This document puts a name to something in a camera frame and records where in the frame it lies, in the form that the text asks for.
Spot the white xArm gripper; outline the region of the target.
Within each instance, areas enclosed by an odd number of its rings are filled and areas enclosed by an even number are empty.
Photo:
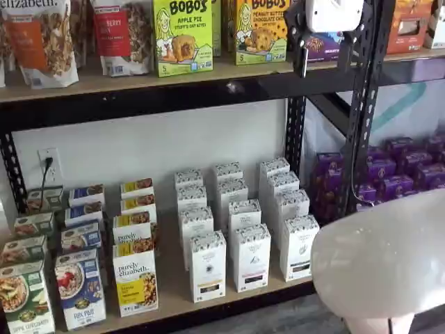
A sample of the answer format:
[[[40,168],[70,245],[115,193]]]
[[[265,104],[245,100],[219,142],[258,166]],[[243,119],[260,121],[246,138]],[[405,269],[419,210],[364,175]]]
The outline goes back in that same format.
[[[369,15],[362,13],[363,0],[291,1],[284,11],[287,39],[293,54],[293,70],[306,77],[309,50],[307,41],[314,33],[343,31],[341,64],[350,65],[354,47],[362,36]]]

